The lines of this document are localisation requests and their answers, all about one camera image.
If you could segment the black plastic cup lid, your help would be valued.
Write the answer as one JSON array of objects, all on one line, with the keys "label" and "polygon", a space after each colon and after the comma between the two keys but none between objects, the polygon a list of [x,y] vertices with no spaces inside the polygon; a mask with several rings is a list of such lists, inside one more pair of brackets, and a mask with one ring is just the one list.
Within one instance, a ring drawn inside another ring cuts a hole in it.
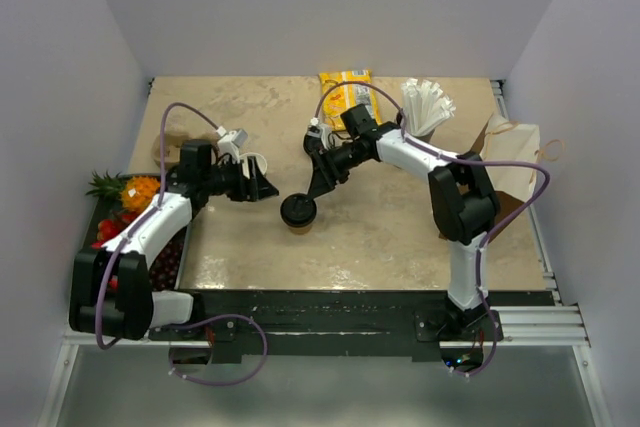
[{"label": "black plastic cup lid", "polygon": [[306,227],[315,220],[316,215],[315,200],[304,193],[287,196],[280,206],[281,219],[289,227]]}]

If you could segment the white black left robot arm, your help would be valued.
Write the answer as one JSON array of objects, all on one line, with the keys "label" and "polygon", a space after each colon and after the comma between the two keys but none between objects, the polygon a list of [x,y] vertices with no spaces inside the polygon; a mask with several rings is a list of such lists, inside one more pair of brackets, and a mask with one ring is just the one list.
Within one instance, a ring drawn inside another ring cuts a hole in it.
[{"label": "white black left robot arm", "polygon": [[217,163],[210,142],[186,142],[178,165],[163,176],[159,193],[143,213],[99,249],[76,255],[70,327],[94,334],[103,350],[120,339],[139,340],[153,328],[171,325],[185,339],[200,337],[207,315],[189,293],[154,291],[149,274],[153,262],[211,197],[257,202],[278,194],[255,157]]}]

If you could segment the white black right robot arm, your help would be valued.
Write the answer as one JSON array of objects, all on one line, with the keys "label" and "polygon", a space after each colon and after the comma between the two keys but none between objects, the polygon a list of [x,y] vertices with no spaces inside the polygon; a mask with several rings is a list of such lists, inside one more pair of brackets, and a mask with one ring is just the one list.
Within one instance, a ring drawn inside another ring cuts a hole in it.
[{"label": "white black right robot arm", "polygon": [[350,171],[369,160],[390,164],[428,184],[434,222],[449,241],[450,310],[445,316],[448,333],[469,339],[481,327],[476,311],[487,294],[482,289],[484,262],[477,249],[494,226],[499,201],[480,158],[472,152],[458,156],[433,149],[401,130],[394,122],[377,123],[359,104],[343,114],[349,140],[329,145],[330,127],[314,117],[304,137],[304,150],[312,161],[309,188],[294,201],[302,223],[316,216],[315,199],[348,180]]}]

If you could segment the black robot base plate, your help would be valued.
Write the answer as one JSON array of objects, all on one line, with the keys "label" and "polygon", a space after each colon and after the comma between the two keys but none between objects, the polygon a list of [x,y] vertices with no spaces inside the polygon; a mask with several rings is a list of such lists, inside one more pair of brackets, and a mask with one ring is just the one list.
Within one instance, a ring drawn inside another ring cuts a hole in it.
[{"label": "black robot base plate", "polygon": [[405,357],[440,361],[447,342],[488,347],[503,338],[495,310],[458,314],[443,291],[196,290],[186,328],[156,327],[174,345],[214,335],[214,360],[243,355]]}]

